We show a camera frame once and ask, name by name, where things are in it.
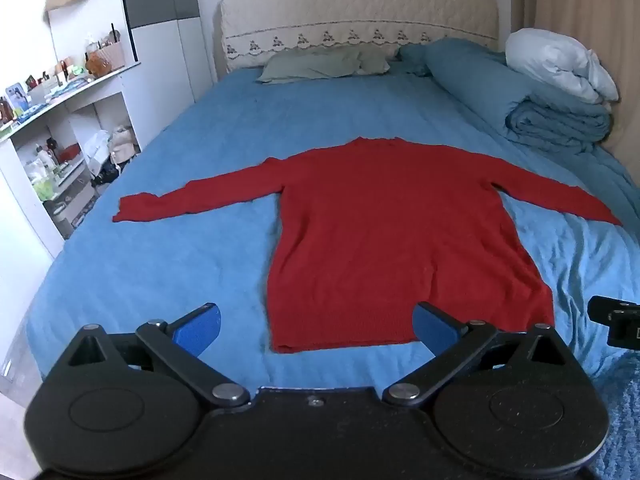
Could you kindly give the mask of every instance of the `gray stripe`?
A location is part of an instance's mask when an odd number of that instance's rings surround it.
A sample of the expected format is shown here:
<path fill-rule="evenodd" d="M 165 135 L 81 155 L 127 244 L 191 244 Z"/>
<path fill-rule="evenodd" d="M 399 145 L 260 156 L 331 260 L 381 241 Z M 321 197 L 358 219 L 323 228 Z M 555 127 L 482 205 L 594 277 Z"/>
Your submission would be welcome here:
<path fill-rule="evenodd" d="M 174 0 L 126 0 L 131 28 L 177 19 Z"/>
<path fill-rule="evenodd" d="M 200 7 L 198 6 L 198 0 L 174 0 L 174 2 L 175 12 L 178 15 L 179 20 L 200 17 Z"/>

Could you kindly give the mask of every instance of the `blue fitted sheet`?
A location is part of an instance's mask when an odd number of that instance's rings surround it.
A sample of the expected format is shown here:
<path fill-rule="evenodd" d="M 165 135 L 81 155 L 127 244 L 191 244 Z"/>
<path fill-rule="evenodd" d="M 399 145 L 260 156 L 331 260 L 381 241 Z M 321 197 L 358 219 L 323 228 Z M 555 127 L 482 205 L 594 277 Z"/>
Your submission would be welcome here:
<path fill-rule="evenodd" d="M 597 294 L 640 303 L 640 194 L 606 152 L 549 154 L 513 144 L 430 78 L 404 73 L 401 64 L 384 76 L 274 86 L 255 82 L 258 75 L 257 70 L 229 75 L 181 115 L 98 200 L 66 243 L 28 316 L 28 338 L 43 373 L 84 324 L 132 332 L 149 319 L 171 321 L 209 301 L 220 306 L 222 330 L 201 359 L 250 391 L 263 385 L 374 385 L 380 391 L 430 359 L 420 343 L 288 355 L 270 351 L 264 303 L 280 229 L 275 195 L 152 223 L 111 222 L 121 196 L 163 194 L 268 156 L 284 158 L 358 136 L 399 136 L 487 153 L 582 186 L 605 202 L 624 228 L 503 197 L 524 247 L 553 291 L 558 331 L 585 370 L 606 373 L 622 357 L 624 352 L 607 347 L 606 329 L 585 315 L 586 302 Z M 616 461 L 608 460 L 602 467 Z M 629 471 L 638 473 L 640 467 Z"/>

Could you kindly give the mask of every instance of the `white wardrobe door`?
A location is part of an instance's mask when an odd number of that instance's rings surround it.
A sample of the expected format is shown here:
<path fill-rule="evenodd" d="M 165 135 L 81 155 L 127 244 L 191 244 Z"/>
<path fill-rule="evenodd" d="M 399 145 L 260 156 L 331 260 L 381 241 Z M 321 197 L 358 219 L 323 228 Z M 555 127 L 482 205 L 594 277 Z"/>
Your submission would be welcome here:
<path fill-rule="evenodd" d="M 178 23 L 155 23 L 132 33 L 141 63 L 125 72 L 122 81 L 129 117 L 144 149 L 194 101 Z"/>
<path fill-rule="evenodd" d="M 207 47 L 202 35 L 200 18 L 178 20 L 182 50 L 187 62 L 187 71 L 191 81 L 193 96 L 198 101 L 213 86 Z"/>

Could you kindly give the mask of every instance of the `pillow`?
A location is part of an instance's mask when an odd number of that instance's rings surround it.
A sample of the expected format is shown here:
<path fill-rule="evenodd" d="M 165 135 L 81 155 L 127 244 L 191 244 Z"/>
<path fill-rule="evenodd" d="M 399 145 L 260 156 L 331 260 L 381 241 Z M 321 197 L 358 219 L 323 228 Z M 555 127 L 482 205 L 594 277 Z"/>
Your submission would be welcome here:
<path fill-rule="evenodd" d="M 398 45 L 397 43 L 385 43 L 382 45 L 376 43 L 375 46 L 385 53 L 387 61 L 393 61 L 398 58 L 398 51 L 400 50 L 400 45 Z"/>
<path fill-rule="evenodd" d="M 388 72 L 389 63 L 386 62 L 386 53 L 380 47 L 370 43 L 360 43 L 358 45 L 345 46 L 344 48 L 354 48 L 359 51 L 360 70 L 358 70 L 358 75 L 373 75 Z"/>
<path fill-rule="evenodd" d="M 258 81 L 284 83 L 354 74 L 382 74 L 388 70 L 384 51 L 371 44 L 293 48 L 271 57 Z"/>

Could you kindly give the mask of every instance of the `sweater cuff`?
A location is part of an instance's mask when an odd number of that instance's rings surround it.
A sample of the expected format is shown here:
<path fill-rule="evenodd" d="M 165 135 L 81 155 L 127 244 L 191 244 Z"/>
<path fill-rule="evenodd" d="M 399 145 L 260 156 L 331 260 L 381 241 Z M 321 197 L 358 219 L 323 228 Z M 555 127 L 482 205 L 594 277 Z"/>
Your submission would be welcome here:
<path fill-rule="evenodd" d="M 124 196 L 120 199 L 120 211 L 113 217 L 114 222 L 149 222 L 158 218 L 160 197 L 151 193 Z"/>

